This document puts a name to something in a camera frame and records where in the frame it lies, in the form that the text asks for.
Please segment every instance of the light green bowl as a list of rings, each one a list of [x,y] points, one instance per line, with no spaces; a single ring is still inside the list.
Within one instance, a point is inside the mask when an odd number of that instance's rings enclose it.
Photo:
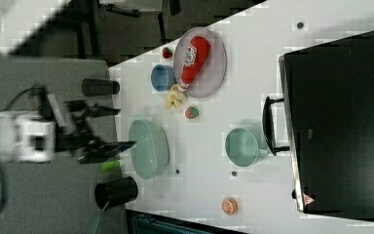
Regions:
[[[168,145],[160,126],[148,120],[135,120],[130,126],[129,139],[136,141],[131,148],[131,159],[141,178],[153,178],[166,168]]]
[[[239,167],[248,167],[259,156],[259,144],[254,134],[243,128],[232,130],[226,138],[229,159]]]

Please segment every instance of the blue bowl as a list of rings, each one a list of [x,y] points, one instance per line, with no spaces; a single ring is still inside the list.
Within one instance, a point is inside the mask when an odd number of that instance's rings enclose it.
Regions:
[[[151,72],[151,84],[158,92],[167,91],[175,84],[174,70],[167,65],[156,65]]]

